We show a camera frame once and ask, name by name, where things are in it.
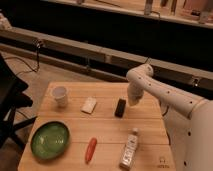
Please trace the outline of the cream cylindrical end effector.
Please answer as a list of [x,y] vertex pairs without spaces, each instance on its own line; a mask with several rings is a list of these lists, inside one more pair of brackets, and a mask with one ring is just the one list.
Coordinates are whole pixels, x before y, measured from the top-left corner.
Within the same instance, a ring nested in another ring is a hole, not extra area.
[[129,91],[128,92],[128,103],[130,106],[137,105],[143,96],[142,91]]

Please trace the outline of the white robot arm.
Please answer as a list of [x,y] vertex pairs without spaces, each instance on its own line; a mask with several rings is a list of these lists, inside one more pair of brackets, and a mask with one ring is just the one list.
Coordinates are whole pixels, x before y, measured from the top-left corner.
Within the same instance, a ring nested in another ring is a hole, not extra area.
[[147,91],[189,119],[183,171],[213,171],[213,100],[159,82],[153,74],[149,64],[127,72],[129,105],[136,105]]

